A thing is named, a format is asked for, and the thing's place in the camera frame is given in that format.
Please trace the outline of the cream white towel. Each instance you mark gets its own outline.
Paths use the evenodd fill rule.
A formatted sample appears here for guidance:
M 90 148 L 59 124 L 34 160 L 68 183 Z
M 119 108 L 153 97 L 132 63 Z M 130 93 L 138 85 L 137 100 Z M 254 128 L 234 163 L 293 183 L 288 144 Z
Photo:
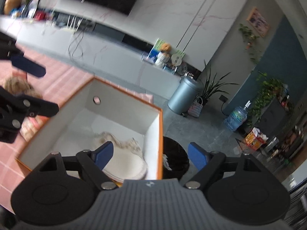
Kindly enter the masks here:
M 119 141 L 109 132 L 94 135 L 94 146 L 99 147 L 110 141 L 113 144 L 113 156 L 103 168 L 103 172 L 111 179 L 123 183 L 124 180 L 141 180 L 148 170 L 139 143 L 130 138 Z

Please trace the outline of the brown fluffy plush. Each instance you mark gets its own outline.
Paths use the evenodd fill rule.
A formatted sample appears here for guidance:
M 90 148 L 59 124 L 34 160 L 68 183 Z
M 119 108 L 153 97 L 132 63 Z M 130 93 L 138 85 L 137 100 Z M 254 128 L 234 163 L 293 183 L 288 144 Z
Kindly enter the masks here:
M 42 99 L 42 94 L 37 91 L 27 80 L 18 77 L 10 76 L 4 83 L 3 87 L 6 91 L 13 95 L 25 94 L 31 97 Z

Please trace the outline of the woven small basket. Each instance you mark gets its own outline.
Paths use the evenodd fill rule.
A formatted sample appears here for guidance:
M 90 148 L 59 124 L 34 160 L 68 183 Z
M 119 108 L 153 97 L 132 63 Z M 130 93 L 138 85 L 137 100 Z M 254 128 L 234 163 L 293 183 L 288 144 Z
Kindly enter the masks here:
M 188 115 L 198 118 L 203 108 L 203 99 L 202 97 L 196 97 L 192 105 L 188 109 Z

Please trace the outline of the orange white storage box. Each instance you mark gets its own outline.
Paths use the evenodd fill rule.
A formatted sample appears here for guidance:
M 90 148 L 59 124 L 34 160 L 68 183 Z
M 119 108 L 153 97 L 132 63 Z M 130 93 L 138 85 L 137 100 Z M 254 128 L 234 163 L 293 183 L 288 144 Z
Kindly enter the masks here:
M 17 161 L 31 171 L 51 152 L 74 156 L 94 150 L 104 132 L 122 142 L 136 140 L 148 167 L 144 178 L 162 178 L 163 110 L 98 78 L 79 88 L 43 124 Z

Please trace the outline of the blue water jug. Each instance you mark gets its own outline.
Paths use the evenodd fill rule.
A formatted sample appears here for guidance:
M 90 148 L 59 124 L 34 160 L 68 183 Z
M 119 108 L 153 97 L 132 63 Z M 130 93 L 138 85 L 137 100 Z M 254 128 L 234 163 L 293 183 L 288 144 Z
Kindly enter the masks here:
M 236 131 L 247 120 L 248 108 L 250 105 L 251 101 L 248 100 L 244 107 L 236 107 L 230 115 L 225 118 L 224 123 L 230 131 Z

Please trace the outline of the white wifi router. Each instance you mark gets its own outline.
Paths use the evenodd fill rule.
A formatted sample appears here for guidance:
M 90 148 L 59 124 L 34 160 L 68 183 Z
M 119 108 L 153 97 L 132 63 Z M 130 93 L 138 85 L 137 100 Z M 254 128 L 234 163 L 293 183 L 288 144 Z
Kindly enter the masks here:
M 76 32 L 82 21 L 83 18 L 77 16 L 60 14 L 57 18 L 56 25 L 61 30 Z

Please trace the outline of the orange printed gift box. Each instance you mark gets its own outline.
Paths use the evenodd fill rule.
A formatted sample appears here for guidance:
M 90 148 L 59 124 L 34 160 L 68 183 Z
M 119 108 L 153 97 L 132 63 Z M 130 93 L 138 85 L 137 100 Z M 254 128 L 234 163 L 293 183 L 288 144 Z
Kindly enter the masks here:
M 261 132 L 259 128 L 253 127 L 243 142 L 247 147 L 256 151 L 268 140 L 268 136 Z

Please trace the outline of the grey metal trash can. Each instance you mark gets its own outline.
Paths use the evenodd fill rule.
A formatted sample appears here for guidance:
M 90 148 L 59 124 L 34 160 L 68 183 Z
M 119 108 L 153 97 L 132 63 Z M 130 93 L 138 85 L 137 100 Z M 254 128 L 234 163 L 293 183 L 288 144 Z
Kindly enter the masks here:
M 181 79 L 179 86 L 168 101 L 168 107 L 181 115 L 188 111 L 194 99 L 203 91 L 203 84 L 190 76 Z

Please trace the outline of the green potted floor plant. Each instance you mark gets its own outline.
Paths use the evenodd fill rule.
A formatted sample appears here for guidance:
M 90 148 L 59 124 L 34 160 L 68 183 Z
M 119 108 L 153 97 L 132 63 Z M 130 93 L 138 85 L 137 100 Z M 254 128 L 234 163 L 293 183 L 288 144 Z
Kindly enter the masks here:
M 205 66 L 204 72 L 205 80 L 202 80 L 200 76 L 197 78 L 197 81 L 200 82 L 201 85 L 201 92 L 196 98 L 196 101 L 201 102 L 201 104 L 203 105 L 205 105 L 214 94 L 228 94 L 227 91 L 223 90 L 223 87 L 238 85 L 238 83 L 227 83 L 223 81 L 227 76 L 229 76 L 231 72 L 228 72 L 225 75 L 221 76 L 218 80 L 216 79 L 217 73 L 215 73 L 214 76 L 211 77 L 211 64 L 207 64 Z

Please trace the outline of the white marble TV console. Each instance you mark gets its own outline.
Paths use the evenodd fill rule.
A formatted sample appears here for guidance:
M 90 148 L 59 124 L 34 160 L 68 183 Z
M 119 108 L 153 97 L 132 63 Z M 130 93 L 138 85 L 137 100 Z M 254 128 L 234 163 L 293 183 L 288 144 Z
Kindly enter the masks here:
M 171 98 L 180 78 L 143 62 L 141 54 L 89 33 L 1 16 L 1 31 L 17 42 L 120 86 Z

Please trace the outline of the hanging green vine plant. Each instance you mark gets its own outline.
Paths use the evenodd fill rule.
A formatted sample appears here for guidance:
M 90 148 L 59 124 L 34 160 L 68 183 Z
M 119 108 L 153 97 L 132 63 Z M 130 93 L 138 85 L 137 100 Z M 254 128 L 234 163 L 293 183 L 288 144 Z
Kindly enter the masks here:
M 284 89 L 284 84 L 280 79 L 269 77 L 267 73 L 260 71 L 258 73 L 256 81 L 259 83 L 260 88 L 248 111 L 247 126 L 249 128 L 252 128 L 254 122 L 260 120 L 261 111 L 267 107 L 274 98 L 279 97 Z

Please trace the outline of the teddy bear on console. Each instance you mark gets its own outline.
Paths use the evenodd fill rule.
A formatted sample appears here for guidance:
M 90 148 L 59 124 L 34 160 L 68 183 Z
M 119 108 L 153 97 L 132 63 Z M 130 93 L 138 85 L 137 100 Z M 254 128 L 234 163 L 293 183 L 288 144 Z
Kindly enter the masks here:
M 164 66 L 170 59 L 170 51 L 172 47 L 169 43 L 163 43 L 159 48 L 159 53 L 155 61 L 155 65 L 158 67 Z

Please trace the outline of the framed wall picture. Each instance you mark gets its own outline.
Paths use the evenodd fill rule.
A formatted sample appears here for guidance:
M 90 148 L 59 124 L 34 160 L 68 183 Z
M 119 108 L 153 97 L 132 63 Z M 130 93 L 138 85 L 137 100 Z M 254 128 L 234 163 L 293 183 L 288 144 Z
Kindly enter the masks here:
M 253 26 L 261 37 L 265 37 L 270 29 L 266 19 L 260 14 L 257 7 L 254 7 L 247 17 L 247 21 Z

